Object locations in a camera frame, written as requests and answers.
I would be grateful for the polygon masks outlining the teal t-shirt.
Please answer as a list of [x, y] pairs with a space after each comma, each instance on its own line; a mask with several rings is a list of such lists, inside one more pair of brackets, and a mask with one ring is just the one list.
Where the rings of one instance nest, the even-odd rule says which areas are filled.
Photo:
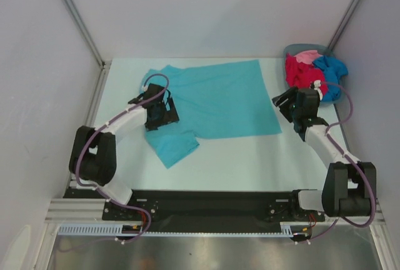
[[151, 69], [143, 84], [167, 86], [179, 121], [145, 133], [166, 168], [199, 146], [198, 139], [281, 133], [257, 60], [180, 69]]

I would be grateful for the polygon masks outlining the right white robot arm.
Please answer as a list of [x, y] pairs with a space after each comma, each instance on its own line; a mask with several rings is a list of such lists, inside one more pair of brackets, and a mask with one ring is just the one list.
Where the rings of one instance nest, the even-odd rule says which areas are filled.
[[327, 168], [323, 188], [299, 191], [298, 199], [289, 203], [288, 213], [294, 220], [302, 221], [311, 210], [321, 211], [365, 228], [372, 224], [377, 209], [376, 167], [345, 151], [333, 138], [332, 126], [318, 115], [321, 94], [316, 87], [292, 87], [272, 99]]

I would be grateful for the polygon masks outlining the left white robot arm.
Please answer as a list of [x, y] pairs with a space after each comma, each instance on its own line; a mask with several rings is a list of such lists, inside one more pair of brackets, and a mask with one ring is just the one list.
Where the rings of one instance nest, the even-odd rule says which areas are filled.
[[117, 145], [131, 131], [145, 128], [155, 131], [179, 121], [171, 92], [149, 83], [126, 108], [99, 127], [77, 129], [69, 160], [69, 171], [78, 185], [94, 188], [118, 202], [116, 212], [126, 220], [137, 215], [138, 204], [131, 200], [133, 191], [117, 170]]

